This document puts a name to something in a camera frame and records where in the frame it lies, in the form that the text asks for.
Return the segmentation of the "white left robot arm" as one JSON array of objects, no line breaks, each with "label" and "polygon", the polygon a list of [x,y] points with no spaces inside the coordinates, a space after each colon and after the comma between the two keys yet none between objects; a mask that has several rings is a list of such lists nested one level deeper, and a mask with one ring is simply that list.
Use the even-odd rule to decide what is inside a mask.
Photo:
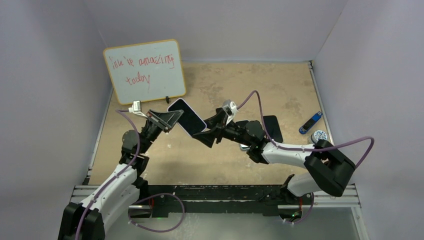
[{"label": "white left robot arm", "polygon": [[65,207],[58,239],[103,240],[111,225],[131,204],[142,205],[152,198],[148,182],[140,176],[149,162],[144,154],[161,133],[172,130],[183,113],[183,110],[149,110],[142,114],[146,121],[141,131],[130,123],[133,129],[122,136],[118,165],[93,193]]}]

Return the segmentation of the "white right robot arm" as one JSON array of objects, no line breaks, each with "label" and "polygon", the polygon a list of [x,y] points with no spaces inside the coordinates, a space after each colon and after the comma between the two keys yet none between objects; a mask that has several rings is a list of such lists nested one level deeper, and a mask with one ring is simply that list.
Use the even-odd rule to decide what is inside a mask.
[{"label": "white right robot arm", "polygon": [[222,139],[248,146],[249,158],[260,164],[284,164],[304,168],[306,173],[289,177],[280,196],[288,204],[301,196],[317,191],[340,197],[348,186],[356,166],[346,155],[327,140],[316,144],[293,145],[272,143],[258,120],[245,124],[226,122],[227,113],[216,109],[216,114],[206,119],[208,130],[195,133],[193,138],[211,148]]}]

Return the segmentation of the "phone in light blue case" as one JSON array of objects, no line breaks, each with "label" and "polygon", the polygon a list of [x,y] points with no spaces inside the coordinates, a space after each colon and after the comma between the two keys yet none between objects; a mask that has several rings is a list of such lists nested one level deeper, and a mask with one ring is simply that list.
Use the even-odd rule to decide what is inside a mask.
[{"label": "phone in light blue case", "polygon": [[245,145],[245,144],[239,144],[239,148],[241,151],[245,152],[248,151],[250,149],[249,145]]}]

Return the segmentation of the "black phone in black case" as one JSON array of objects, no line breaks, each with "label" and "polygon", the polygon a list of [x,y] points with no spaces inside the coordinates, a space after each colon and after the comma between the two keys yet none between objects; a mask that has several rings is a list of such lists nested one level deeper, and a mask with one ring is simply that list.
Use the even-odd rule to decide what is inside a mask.
[{"label": "black phone in black case", "polygon": [[265,115],[263,117],[264,127],[271,138],[276,143],[283,143],[283,135],[278,118],[275,115]]}]

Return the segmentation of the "yellow framed whiteboard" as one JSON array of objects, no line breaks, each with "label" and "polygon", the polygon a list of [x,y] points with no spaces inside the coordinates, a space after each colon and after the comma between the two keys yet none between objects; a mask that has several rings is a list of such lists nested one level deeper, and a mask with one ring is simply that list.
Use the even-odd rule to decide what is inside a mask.
[{"label": "yellow framed whiteboard", "polygon": [[180,46],[175,39],[108,47],[103,57],[120,105],[187,93]]}]

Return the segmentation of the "blue stapler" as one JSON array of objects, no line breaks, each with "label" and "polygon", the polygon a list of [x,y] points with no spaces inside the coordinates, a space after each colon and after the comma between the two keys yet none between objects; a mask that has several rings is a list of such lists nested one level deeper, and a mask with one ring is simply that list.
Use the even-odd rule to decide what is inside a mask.
[{"label": "blue stapler", "polygon": [[309,118],[299,129],[301,135],[305,135],[323,116],[321,111],[315,113],[311,118]]}]

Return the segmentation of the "small white blue jar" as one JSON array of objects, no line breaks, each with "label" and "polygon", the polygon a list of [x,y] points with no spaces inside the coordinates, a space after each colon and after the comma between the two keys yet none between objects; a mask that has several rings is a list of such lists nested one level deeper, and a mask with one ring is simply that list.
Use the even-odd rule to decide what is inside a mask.
[{"label": "small white blue jar", "polygon": [[316,130],[310,135],[309,142],[311,144],[316,144],[319,140],[327,141],[328,139],[328,134],[324,130]]}]

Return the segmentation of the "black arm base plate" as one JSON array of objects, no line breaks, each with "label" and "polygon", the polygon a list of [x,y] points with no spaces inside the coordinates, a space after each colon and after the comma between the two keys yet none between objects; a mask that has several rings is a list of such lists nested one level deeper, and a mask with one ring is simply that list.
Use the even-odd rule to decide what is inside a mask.
[{"label": "black arm base plate", "polygon": [[294,196],[281,185],[149,185],[129,207],[132,218],[167,218],[170,213],[261,214],[296,221],[312,195]]}]

